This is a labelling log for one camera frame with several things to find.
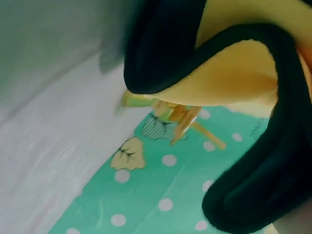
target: green fabric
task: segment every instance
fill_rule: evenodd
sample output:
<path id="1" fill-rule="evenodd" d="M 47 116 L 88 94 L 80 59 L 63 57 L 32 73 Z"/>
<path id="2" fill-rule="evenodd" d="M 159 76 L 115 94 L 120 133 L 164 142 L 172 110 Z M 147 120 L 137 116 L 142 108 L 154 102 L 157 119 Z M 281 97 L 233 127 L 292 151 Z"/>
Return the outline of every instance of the green fabric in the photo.
<path id="1" fill-rule="evenodd" d="M 175 123 L 167 128 L 156 121 L 148 115 L 132 137 L 142 142 L 145 167 L 117 171 L 108 160 L 49 234 L 222 233 L 203 217 L 205 191 L 258 139 L 268 120 L 223 107 L 203 109 L 196 121 L 224 141 L 225 150 L 192 128 L 171 146 Z"/>

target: yellow fabric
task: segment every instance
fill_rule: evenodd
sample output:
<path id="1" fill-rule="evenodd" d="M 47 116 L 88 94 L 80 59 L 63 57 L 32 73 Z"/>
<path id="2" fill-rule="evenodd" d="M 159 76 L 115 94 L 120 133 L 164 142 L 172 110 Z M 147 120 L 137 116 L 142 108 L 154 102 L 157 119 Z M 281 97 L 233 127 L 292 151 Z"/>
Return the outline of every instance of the yellow fabric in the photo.
<path id="1" fill-rule="evenodd" d="M 308 68 L 312 68 L 312 9 L 301 0 L 207 0 L 195 47 L 230 26 L 255 22 L 274 23 L 296 38 L 312 97 Z M 277 101 L 276 91 L 272 56 L 262 43 L 247 40 L 225 48 L 178 84 L 153 96 L 182 105 L 227 105 L 268 117 Z"/>
<path id="2" fill-rule="evenodd" d="M 153 96 L 192 106 L 252 100 L 261 103 L 259 114 L 267 114 L 276 103 L 276 91 L 275 63 L 267 47 L 247 40 L 225 48 L 178 84 Z"/>

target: yellow flower print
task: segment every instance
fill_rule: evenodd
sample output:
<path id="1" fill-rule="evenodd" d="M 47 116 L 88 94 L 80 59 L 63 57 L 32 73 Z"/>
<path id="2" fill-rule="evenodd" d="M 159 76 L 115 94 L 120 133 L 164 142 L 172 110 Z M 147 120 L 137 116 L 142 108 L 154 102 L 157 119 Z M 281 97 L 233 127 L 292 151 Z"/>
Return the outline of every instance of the yellow flower print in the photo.
<path id="1" fill-rule="evenodd" d="M 111 167 L 117 170 L 144 168 L 145 160 L 142 141 L 137 137 L 132 137 L 123 143 L 120 149 L 113 155 Z"/>

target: printed cartoon figure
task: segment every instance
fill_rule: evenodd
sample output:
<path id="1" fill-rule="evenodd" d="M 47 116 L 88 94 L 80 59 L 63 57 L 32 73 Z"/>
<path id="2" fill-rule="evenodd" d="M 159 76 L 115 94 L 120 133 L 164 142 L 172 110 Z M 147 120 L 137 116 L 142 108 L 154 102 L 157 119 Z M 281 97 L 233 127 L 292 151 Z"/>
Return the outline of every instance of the printed cartoon figure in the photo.
<path id="1" fill-rule="evenodd" d="M 125 141 L 119 150 L 113 155 L 111 168 L 121 169 L 142 169 L 145 167 L 143 156 L 143 143 L 137 137 Z"/>
<path id="2" fill-rule="evenodd" d="M 202 107 L 178 105 L 149 96 L 135 95 L 129 91 L 125 92 L 122 105 L 126 107 L 152 107 L 153 112 L 150 113 L 142 128 L 142 135 L 145 137 L 167 139 L 171 144 L 175 144 L 178 140 L 186 139 L 185 133 L 192 127 L 210 139 L 218 148 L 226 148 L 223 141 L 196 122 Z"/>

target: white sheet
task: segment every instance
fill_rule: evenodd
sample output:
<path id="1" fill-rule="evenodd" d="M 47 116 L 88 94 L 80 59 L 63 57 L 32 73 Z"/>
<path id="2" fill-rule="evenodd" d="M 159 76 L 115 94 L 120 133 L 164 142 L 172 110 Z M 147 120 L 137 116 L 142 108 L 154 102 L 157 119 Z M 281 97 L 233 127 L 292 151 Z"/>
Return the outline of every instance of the white sheet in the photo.
<path id="1" fill-rule="evenodd" d="M 49 231 L 149 112 L 114 115 L 124 90 L 122 67 L 104 77 L 97 55 L 0 128 L 0 233 Z"/>

